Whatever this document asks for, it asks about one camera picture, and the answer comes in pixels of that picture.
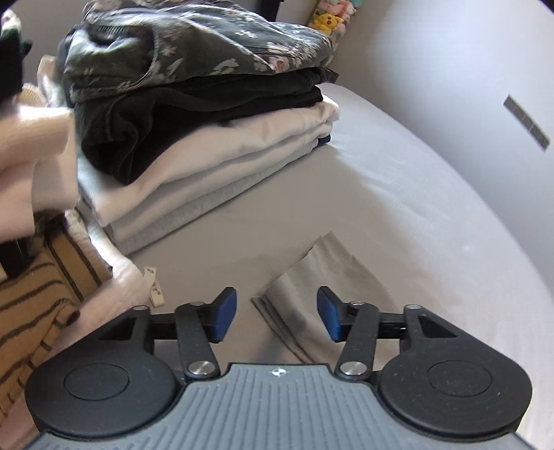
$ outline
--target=white tag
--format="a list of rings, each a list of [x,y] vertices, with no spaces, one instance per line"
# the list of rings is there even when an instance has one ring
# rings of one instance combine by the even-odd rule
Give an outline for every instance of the white tag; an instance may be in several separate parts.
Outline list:
[[[165,298],[163,298],[160,285],[157,281],[154,281],[154,284],[150,288],[150,301],[152,302],[152,305],[154,305],[154,308],[158,308],[166,303]]]
[[[155,267],[144,267],[144,281],[148,288],[152,288],[154,282],[156,281],[156,268]]]

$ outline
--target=floral print fabric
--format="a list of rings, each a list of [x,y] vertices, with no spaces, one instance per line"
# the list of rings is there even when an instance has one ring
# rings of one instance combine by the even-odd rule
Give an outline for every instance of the floral print fabric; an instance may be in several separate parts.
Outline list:
[[[325,65],[329,39],[229,0],[95,0],[60,44],[72,102],[193,76],[272,75]]]

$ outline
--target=striped garment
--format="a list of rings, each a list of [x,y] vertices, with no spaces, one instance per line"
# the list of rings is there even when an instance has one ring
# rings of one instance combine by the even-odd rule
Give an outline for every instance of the striped garment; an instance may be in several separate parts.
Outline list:
[[[32,264],[0,284],[0,423],[81,303],[110,278],[111,267],[72,210],[48,223]]]

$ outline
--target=ridged surface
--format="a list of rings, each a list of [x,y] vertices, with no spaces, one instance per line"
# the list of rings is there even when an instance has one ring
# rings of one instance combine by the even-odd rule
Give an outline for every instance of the ridged surface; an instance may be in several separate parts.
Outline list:
[[[383,410],[368,386],[340,381],[326,366],[242,364],[233,365],[217,381],[191,384],[172,411],[129,436],[74,442],[45,434],[30,446],[32,450],[338,448],[529,449],[514,434],[478,443],[436,441],[417,434]]]

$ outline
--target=bed sheet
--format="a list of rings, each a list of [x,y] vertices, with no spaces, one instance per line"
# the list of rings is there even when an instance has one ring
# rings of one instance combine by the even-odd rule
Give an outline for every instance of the bed sheet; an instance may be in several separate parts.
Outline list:
[[[140,269],[157,267],[160,312],[234,286],[238,314],[214,347],[218,360],[297,362],[249,299],[333,230],[390,292],[391,312],[421,304],[527,371],[534,396],[519,431],[551,450],[554,301],[536,269],[425,143],[347,89],[322,91],[342,111],[328,145],[131,255]]]

